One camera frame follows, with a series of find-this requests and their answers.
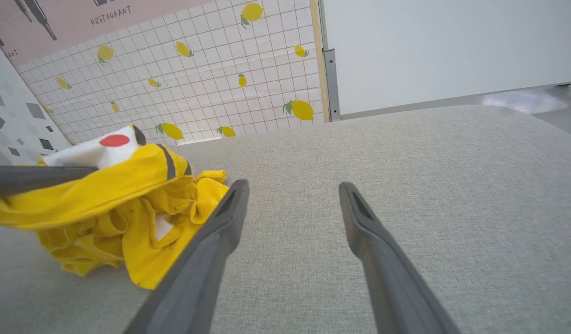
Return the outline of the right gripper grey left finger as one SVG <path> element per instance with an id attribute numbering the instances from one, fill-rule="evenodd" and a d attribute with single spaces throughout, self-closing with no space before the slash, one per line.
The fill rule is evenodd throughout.
<path id="1" fill-rule="evenodd" d="M 250 188 L 236 180 L 158 287 L 127 334 L 208 334 L 228 257 L 238 247 Z"/>

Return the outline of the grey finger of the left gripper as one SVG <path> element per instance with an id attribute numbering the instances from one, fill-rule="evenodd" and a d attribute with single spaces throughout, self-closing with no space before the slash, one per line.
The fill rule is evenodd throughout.
<path id="1" fill-rule="evenodd" d="M 0 198 L 80 180 L 96 167 L 0 166 Z"/>

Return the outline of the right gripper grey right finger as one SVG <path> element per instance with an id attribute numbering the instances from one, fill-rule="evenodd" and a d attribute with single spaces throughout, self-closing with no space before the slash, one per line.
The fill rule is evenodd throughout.
<path id="1" fill-rule="evenodd" d="M 361 260 L 379 334 L 457 334 L 452 321 L 391 233 L 351 182 L 339 184 L 347 243 Z"/>

